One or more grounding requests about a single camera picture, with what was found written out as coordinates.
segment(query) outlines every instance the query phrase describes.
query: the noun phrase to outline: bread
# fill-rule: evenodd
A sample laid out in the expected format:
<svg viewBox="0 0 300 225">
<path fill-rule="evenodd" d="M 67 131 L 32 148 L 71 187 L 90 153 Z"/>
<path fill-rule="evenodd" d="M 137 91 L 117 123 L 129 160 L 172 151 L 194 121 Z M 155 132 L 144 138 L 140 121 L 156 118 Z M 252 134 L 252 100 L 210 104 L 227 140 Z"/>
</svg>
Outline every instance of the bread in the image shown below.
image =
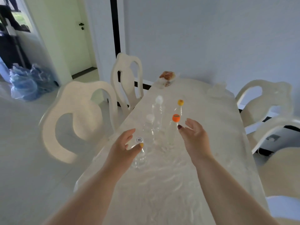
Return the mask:
<svg viewBox="0 0 300 225">
<path fill-rule="evenodd" d="M 164 71 L 159 78 L 164 78 L 166 80 L 172 80 L 176 77 L 174 72 Z"/>
</svg>

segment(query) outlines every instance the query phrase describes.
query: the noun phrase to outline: white tile floor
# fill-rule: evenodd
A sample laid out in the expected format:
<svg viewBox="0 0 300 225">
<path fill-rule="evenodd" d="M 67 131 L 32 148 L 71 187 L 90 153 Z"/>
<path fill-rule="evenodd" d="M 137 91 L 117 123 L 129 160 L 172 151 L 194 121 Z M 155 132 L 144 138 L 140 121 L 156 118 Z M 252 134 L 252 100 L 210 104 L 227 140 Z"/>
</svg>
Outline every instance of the white tile floor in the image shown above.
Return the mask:
<svg viewBox="0 0 300 225">
<path fill-rule="evenodd" d="M 99 80 L 97 70 L 76 80 Z M 0 82 L 0 224 L 40 224 L 73 194 L 75 182 L 95 154 L 91 146 L 76 137 L 71 115 L 62 116 L 56 127 L 59 142 L 80 154 L 80 161 L 64 164 L 52 158 L 39 140 L 38 123 L 55 100 L 57 90 L 36 101 L 23 102 L 10 97 L 9 85 Z M 93 95 L 102 101 L 102 94 Z M 106 101 L 100 104 L 108 134 L 113 130 Z M 118 107 L 119 121 L 123 121 Z M 264 158 L 255 155 L 257 164 Z"/>
</svg>

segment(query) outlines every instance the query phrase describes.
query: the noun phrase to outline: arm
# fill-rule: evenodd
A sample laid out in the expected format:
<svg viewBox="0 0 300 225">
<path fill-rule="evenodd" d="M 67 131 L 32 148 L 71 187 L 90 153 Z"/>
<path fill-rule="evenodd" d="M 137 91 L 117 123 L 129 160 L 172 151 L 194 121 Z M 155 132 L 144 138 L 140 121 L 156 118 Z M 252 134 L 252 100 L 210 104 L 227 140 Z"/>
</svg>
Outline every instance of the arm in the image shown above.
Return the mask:
<svg viewBox="0 0 300 225">
<path fill-rule="evenodd" d="M 190 128 L 178 125 L 178 129 L 196 167 L 202 191 L 216 224 L 278 225 L 213 158 L 208 135 L 203 127 L 189 118 L 185 123 Z"/>
<path fill-rule="evenodd" d="M 47 222 L 58 224 L 102 224 L 116 183 L 128 170 L 143 145 L 127 150 L 135 129 L 123 132 L 113 144 L 101 168 L 78 192 Z"/>
</svg>

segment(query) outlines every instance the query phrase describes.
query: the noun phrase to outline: white bottle cap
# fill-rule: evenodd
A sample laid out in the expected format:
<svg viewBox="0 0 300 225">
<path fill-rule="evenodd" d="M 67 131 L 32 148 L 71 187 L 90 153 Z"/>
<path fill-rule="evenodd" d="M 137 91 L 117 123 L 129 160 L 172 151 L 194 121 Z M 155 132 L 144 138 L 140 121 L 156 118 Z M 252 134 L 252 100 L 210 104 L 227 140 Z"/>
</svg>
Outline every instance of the white bottle cap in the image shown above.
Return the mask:
<svg viewBox="0 0 300 225">
<path fill-rule="evenodd" d="M 161 95 L 157 96 L 155 99 L 155 102 L 157 102 L 159 105 L 163 104 L 163 97 Z"/>
<path fill-rule="evenodd" d="M 149 123 L 149 124 L 152 124 L 153 122 L 154 122 L 154 115 L 153 114 L 148 114 L 147 116 L 146 116 L 146 122 L 147 123 Z"/>
</svg>

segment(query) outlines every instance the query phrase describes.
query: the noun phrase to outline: blue plastic bag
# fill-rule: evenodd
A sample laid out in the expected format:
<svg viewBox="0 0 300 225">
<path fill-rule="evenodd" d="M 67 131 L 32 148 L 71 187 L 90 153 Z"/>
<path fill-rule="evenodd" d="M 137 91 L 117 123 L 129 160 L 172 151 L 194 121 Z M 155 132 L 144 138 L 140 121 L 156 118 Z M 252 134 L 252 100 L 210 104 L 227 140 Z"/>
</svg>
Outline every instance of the blue plastic bag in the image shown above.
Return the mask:
<svg viewBox="0 0 300 225">
<path fill-rule="evenodd" d="M 14 64 L 10 69 L 10 82 L 12 84 L 11 97 L 26 101 L 35 100 L 57 88 L 51 74 L 36 64 L 32 65 L 31 70 Z"/>
</svg>

